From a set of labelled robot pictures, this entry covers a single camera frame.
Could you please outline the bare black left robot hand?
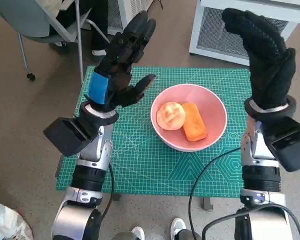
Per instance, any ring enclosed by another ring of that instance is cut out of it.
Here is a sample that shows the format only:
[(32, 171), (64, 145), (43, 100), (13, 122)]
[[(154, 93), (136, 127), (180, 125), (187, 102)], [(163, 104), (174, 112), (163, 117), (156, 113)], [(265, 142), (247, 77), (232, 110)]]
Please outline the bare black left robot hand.
[(156, 28), (156, 21), (148, 12), (140, 11), (118, 32), (105, 49), (106, 56), (94, 68), (88, 94), (91, 107), (100, 112), (110, 112), (117, 106), (127, 107), (140, 101), (156, 75), (151, 73), (131, 85), (132, 65), (139, 62)]

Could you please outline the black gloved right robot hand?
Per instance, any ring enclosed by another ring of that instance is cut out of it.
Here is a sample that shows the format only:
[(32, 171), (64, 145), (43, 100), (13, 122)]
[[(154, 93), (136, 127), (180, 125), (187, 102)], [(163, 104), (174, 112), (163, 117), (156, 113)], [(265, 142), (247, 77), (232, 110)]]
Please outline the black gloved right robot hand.
[(262, 15), (226, 8), (222, 20), (227, 32), (242, 38), (255, 104), (263, 110), (286, 105), (296, 72), (295, 49), (286, 46), (278, 28)]

